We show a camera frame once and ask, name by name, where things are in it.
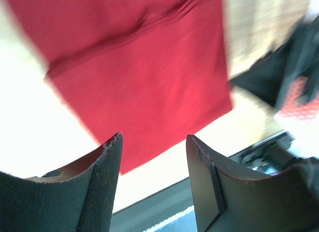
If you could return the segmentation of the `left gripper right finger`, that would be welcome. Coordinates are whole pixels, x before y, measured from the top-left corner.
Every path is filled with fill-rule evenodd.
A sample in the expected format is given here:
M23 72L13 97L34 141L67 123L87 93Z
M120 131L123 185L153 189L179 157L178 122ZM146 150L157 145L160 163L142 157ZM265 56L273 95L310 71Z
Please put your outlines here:
M200 232L316 232L319 161L296 158L277 145L256 150L267 175L211 149L194 135L186 155Z

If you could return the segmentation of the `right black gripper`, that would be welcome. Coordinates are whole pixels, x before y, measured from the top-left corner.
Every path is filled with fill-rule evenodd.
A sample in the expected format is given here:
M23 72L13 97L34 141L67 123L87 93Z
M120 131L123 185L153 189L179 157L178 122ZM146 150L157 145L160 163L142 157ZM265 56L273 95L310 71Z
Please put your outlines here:
M299 20L287 40L270 50L229 84L243 88L272 107L282 107L293 82L305 77L299 101L307 105L319 95L319 21Z

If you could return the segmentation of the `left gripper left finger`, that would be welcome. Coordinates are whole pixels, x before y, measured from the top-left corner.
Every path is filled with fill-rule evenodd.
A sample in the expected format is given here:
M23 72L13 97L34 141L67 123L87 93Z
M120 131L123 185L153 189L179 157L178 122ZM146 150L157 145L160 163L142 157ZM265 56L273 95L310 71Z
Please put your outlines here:
M3 232L107 232L123 151L116 133L85 156L42 177L0 175Z

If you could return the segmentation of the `dark red t-shirt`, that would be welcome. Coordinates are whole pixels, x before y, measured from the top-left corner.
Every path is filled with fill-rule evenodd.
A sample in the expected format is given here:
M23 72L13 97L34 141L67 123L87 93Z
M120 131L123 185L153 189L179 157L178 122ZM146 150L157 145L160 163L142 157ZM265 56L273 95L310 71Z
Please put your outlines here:
M122 174L232 109L223 0L7 2L97 141L123 134Z

